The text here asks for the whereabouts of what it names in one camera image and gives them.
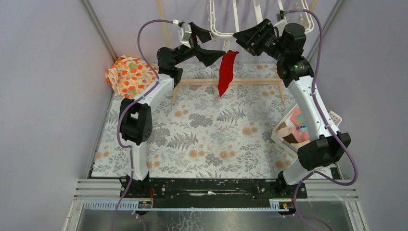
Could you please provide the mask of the red sock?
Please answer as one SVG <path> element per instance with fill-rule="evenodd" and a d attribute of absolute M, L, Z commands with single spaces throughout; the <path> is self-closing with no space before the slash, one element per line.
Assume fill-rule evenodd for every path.
<path fill-rule="evenodd" d="M 239 54 L 238 51 L 229 50 L 222 57 L 220 68 L 219 68 L 219 79 L 218 79 L 218 85 L 217 85 L 217 89 L 218 89 L 218 93 L 220 97 L 222 97 L 223 94 L 227 91 L 230 83 L 233 80 L 234 63 L 235 63 L 236 56 L 238 54 Z"/>

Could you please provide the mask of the white clip sock hanger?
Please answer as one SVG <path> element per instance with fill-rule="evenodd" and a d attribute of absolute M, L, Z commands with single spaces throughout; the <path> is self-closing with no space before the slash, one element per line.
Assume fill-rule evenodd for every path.
<path fill-rule="evenodd" d="M 217 39 L 222 39 L 223 40 L 223 50 L 227 51 L 230 48 L 233 34 L 227 33 L 227 32 L 224 33 L 224 32 L 220 32 L 217 30 L 215 1 L 209 0 L 208 2 L 209 2 L 207 6 L 208 15 L 209 15 L 208 21 L 210 25 L 210 31 L 212 33 L 212 41 L 213 43 L 215 43 Z M 283 10 L 282 1 L 278 0 L 277 3 L 278 3 L 279 10 Z M 313 12 L 317 4 L 318 4 L 317 0 L 312 1 L 310 4 L 308 4 L 306 0 L 301 0 L 299 3 L 296 3 L 296 10 L 300 12 L 297 23 L 302 25 L 305 28 L 306 35 L 311 33 L 315 28 L 313 16 L 310 13 L 308 13 L 308 11 Z M 263 15 L 262 15 L 261 6 L 260 6 L 260 1 L 254 0 L 252 1 L 252 5 L 254 9 L 256 23 L 259 24 L 260 22 L 264 20 Z M 232 1 L 232 10 L 233 10 L 235 31 L 239 32 L 240 25 L 239 25 L 239 15 L 238 15 L 238 7 L 237 7 L 236 0 Z"/>

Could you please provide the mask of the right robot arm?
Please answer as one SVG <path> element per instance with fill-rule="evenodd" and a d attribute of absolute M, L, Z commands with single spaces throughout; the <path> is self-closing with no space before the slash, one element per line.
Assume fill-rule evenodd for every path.
<path fill-rule="evenodd" d="M 282 32 L 265 19 L 258 25 L 233 34 L 236 42 L 253 56 L 266 53 L 277 61 L 279 78 L 293 95 L 308 129 L 309 143 L 297 150 L 298 159 L 277 177 L 276 192 L 282 198 L 295 193 L 297 184 L 318 167 L 339 161 L 351 142 L 333 123 L 316 86 L 316 75 L 305 57 L 305 28 L 287 24 Z"/>

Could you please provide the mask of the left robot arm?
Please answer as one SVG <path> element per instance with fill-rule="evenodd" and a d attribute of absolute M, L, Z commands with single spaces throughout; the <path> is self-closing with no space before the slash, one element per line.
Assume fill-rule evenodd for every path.
<path fill-rule="evenodd" d="M 130 170 L 122 182 L 120 196 L 152 196 L 147 167 L 147 140 L 153 131 L 152 110 L 162 98 L 181 82 L 183 69 L 177 67 L 192 57 L 196 57 L 206 67 L 212 65 L 225 51 L 206 50 L 201 43 L 211 41 L 211 31 L 203 29 L 193 22 L 177 20 L 172 24 L 179 28 L 180 45 L 175 48 L 161 47 L 157 53 L 158 69 L 153 71 L 156 78 L 153 84 L 143 90 L 135 99 L 124 98 L 120 104 L 117 127 L 117 140 L 122 148 L 130 149 Z"/>

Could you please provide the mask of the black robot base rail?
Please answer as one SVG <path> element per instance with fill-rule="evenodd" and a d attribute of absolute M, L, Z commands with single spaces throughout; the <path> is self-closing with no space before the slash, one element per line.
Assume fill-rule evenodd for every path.
<path fill-rule="evenodd" d="M 167 205 L 265 205 L 269 200 L 306 199 L 304 183 L 287 186 L 277 179 L 183 179 L 150 178 L 121 182 L 120 195 L 125 198 L 146 198 Z"/>

